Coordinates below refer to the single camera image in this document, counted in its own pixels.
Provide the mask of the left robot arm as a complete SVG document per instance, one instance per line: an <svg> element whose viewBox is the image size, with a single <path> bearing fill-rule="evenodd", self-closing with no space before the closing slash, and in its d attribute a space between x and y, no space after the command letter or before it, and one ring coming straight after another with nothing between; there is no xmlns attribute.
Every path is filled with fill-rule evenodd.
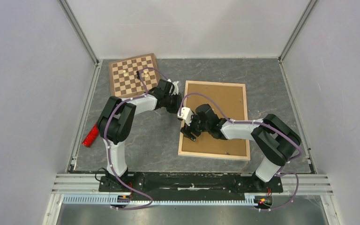
<svg viewBox="0 0 360 225"><path fill-rule="evenodd" d="M112 96L108 99L97 121L97 129L103 138L107 156L105 185L117 191L128 187L128 170L125 161L125 140L128 138L134 117L140 113L165 108L169 113L177 113L182 100L179 82L160 79L158 85L145 93L128 98Z"/></svg>

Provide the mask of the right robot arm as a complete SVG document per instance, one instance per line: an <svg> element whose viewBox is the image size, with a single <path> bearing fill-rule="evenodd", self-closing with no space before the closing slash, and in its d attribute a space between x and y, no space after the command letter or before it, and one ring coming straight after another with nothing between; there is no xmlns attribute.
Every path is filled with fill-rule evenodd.
<svg viewBox="0 0 360 225"><path fill-rule="evenodd" d="M274 114L258 120L219 118L209 104L203 104L195 112L188 107L180 108L178 119L184 122L181 133L193 142L203 132L219 140L256 142L264 154L252 175L252 186L257 191L264 191L271 185L271 179L295 157L295 151L302 153L300 137Z"/></svg>

